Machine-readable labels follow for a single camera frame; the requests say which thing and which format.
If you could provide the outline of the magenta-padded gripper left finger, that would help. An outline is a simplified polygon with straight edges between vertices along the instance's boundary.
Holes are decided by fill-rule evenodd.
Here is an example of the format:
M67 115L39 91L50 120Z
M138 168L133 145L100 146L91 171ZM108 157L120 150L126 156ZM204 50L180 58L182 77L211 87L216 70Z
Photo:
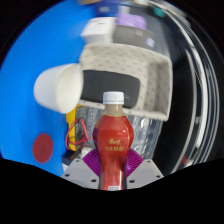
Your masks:
M100 187L101 165L96 149L84 154L68 151L62 156L62 178L84 188Z

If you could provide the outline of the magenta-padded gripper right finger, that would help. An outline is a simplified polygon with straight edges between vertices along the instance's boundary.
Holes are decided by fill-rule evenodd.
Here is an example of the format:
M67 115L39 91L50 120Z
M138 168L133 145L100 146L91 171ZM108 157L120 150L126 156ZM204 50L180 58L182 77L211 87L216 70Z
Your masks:
M163 178L163 174L151 159L144 160L136 151L130 150L125 164L126 188L135 189Z

